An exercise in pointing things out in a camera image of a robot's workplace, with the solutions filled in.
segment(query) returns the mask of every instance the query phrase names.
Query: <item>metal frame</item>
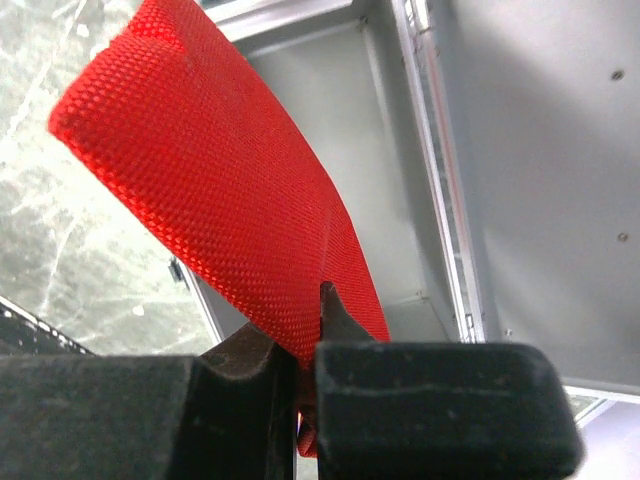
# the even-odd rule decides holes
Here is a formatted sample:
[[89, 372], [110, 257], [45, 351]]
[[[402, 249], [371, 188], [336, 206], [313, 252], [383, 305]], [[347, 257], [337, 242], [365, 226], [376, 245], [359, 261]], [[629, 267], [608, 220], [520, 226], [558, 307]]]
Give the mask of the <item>metal frame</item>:
[[236, 0], [205, 9], [227, 39], [236, 42], [350, 7], [353, 0]]
[[591, 422], [593, 422], [596, 418], [602, 415], [604, 412], [613, 407], [617, 402], [613, 400], [605, 400], [601, 399], [598, 402], [595, 402], [593, 405], [589, 406], [578, 415], [576, 415], [576, 425], [578, 428], [585, 428]]
[[207, 329], [207, 333], [209, 334], [209, 338], [211, 338], [213, 346], [218, 345], [222, 340], [224, 340], [224, 335], [221, 333], [222, 328], [220, 326], [220, 321], [216, 316], [215, 309], [209, 303], [207, 295], [202, 291], [196, 274], [180, 260], [174, 258], [172, 262], [175, 262], [176, 267], [180, 271], [180, 275], [182, 276], [180, 280], [184, 280], [187, 288], [195, 297], [196, 305], [202, 314], [204, 326]]
[[618, 393], [605, 389], [593, 389], [593, 388], [583, 388], [583, 387], [574, 387], [570, 384], [572, 383], [572, 379], [562, 379], [565, 384], [565, 390], [569, 395], [577, 395], [583, 397], [599, 397], [605, 400], [612, 400], [614, 402], [626, 402], [626, 403], [635, 403], [640, 405], [640, 395], [634, 395], [630, 393]]
[[[455, 151], [449, 140], [448, 113], [446, 104], [436, 96], [435, 87], [440, 79], [433, 55], [434, 45], [429, 41], [429, 20], [426, 18], [428, 12], [422, 12], [422, 17], [425, 18], [417, 22], [412, 2], [394, 0], [392, 5], [429, 175], [432, 201], [436, 207], [460, 339], [469, 343], [484, 342], [484, 315], [477, 290], [464, 199], [454, 167]], [[425, 64], [424, 58], [421, 62], [420, 57], [430, 58], [431, 62]], [[430, 105], [434, 106], [432, 111], [429, 111]]]
[[0, 296], [0, 355], [91, 355], [82, 345]]

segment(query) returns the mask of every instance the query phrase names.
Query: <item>light gray surface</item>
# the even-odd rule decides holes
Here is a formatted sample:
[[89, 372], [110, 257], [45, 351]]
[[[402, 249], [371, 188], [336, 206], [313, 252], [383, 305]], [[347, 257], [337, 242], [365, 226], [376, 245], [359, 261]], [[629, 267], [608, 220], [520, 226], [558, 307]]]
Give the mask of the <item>light gray surface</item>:
[[640, 406], [616, 403], [582, 430], [587, 456], [574, 480], [640, 478]]
[[211, 342], [169, 253], [46, 132], [138, 3], [0, 1], [0, 295], [96, 353], [200, 353]]
[[572, 384], [640, 393], [640, 3], [433, 5], [502, 328]]
[[211, 288], [197, 275], [194, 275], [197, 288], [203, 293], [204, 306], [211, 314], [215, 315], [213, 323], [221, 339], [233, 335], [240, 327], [248, 322], [237, 308], [231, 305], [222, 295]]
[[317, 480], [318, 461], [315, 458], [298, 457], [298, 476], [296, 480]]

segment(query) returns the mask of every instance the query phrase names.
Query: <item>red nylon webbing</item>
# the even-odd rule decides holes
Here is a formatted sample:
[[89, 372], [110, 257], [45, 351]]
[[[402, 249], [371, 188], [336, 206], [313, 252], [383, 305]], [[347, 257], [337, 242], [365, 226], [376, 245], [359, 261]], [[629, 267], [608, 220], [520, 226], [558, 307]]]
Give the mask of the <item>red nylon webbing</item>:
[[51, 132], [178, 258], [310, 365], [320, 284], [388, 340], [349, 215], [282, 106], [191, 0], [146, 0]]

